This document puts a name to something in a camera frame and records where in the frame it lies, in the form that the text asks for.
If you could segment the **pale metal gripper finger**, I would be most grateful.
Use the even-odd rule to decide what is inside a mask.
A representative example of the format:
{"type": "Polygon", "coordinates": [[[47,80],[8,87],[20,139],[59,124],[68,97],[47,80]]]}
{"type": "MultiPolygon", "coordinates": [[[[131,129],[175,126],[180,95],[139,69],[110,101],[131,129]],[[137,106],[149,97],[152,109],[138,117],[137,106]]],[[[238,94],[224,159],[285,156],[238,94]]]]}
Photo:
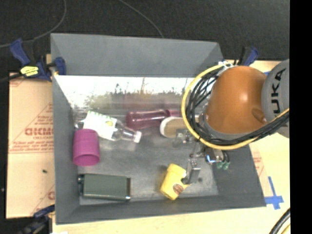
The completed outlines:
{"type": "Polygon", "coordinates": [[[195,137],[187,129],[178,129],[173,141],[173,148],[179,154],[188,151],[189,157],[194,157],[195,137]]]}
{"type": "Polygon", "coordinates": [[[196,183],[201,168],[199,167],[196,160],[189,160],[187,165],[187,176],[186,176],[186,184],[196,183]]]}

